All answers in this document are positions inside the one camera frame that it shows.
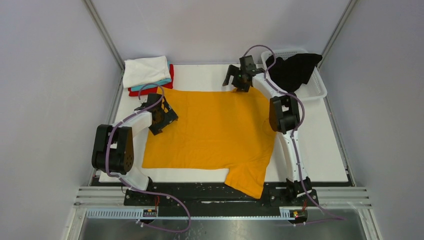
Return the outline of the right aluminium frame post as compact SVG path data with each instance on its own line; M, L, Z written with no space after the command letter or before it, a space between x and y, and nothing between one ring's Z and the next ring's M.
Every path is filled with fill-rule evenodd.
M340 19L338 20L329 40L327 41L327 43L326 43L326 45L325 45L325 47L322 51L322 54L321 54L322 55L322 61L317 65L318 69L320 69L322 67L322 65L324 64L324 62L325 62L326 58L328 57L334 43L336 42L338 36L342 32L344 25L348 21L350 15L354 11L358 2L360 2L360 1L359 0L350 0L348 2L346 8L344 9L344 11L343 11Z

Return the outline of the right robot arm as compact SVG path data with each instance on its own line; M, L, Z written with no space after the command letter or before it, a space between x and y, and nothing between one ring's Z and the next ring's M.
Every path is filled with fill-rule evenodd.
M223 86L232 84L237 91L248 92L253 87L269 100L269 124L282 146L286 162L287 201L301 205L313 191L311 180L303 164L298 147L298 128L304 121L300 114L305 107L294 93L288 93L267 78L262 68L229 65Z

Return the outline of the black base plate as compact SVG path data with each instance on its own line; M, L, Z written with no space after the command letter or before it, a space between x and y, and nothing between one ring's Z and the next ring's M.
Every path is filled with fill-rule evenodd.
M124 195L123 204L129 207L152 207L156 217L280 217L281 207L301 207L313 203L305 196L299 200L290 198L284 182L266 182L259 199L248 196L224 183L164 183L151 182L148 191L159 197L125 190L117 182L93 181L94 187L117 187Z

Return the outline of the yellow t shirt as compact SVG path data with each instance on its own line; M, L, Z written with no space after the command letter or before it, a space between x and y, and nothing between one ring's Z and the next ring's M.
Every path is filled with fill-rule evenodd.
M228 169L226 185L259 199L276 138L269 124L269 100L254 88L164 92L178 120L148 135L142 167Z

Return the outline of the red folded t shirt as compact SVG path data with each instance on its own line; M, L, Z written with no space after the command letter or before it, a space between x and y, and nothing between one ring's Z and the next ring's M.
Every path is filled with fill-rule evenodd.
M143 95L148 95L150 93L156 93L158 87L161 86L163 88L172 89L174 83L174 66L170 62L168 62L168 70L170 74L170 78L164 78L162 80L156 81L154 84L142 84L134 87L128 88L128 96L129 97L139 97Z

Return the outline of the black t shirt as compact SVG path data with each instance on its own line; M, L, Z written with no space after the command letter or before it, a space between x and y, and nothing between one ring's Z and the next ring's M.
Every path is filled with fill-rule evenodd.
M297 53L286 60L269 56L265 63L270 67L271 80L282 90L293 93L308 84L315 67L323 59L316 53Z

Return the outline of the white plastic basket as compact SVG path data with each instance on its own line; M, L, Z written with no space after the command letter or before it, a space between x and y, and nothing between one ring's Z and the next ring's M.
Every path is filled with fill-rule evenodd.
M277 49L274 50L273 52L271 52L270 50L266 50L264 52L261 53L260 57L261 57L261 61L263 64L263 67L265 69L270 69L269 66L267 66L266 64L266 60L268 59L269 56L273 56L274 58L277 57L281 57L283 58L283 60L286 60L287 58L294 56L296 54L313 54L313 53L309 53L304 49L301 48L284 48L284 49ZM290 93L294 93L297 95L297 97L303 101L315 101L315 100L319 100L322 99L324 97L326 97L327 95L327 89L324 85L324 82L318 72L318 68L317 66L314 68L313 73L309 79L308 84L303 84L301 85L301 87L296 90L295 92L290 92ZM278 85L276 85L272 80L271 77L269 75L269 72L267 73L267 78L278 88L280 88Z

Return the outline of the teal folded t shirt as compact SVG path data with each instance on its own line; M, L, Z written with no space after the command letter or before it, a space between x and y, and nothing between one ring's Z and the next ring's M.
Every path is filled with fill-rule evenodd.
M170 74L170 78L164 78L161 80L158 80L154 83L149 84L142 84L134 87L128 88L129 92L138 92L138 91L147 91L149 89L157 88L158 86L164 86L166 88L173 88L173 80L174 80L174 66L171 64L170 61L167 62L168 71Z

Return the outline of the white folded t shirt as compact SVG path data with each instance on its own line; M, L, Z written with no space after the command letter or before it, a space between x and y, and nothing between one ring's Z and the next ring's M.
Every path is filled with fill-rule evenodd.
M124 61L122 84L132 88L144 84L170 79L171 74L166 56L128 59Z

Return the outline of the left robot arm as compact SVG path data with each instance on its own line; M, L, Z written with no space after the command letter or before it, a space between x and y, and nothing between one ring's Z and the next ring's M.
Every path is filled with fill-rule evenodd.
M92 166L109 177L117 178L130 190L137 191L135 197L142 205L152 204L155 192L148 187L151 178L135 166L134 137L144 130L156 136L178 118L163 95L149 94L147 100L129 116L114 124L100 124L97 127Z

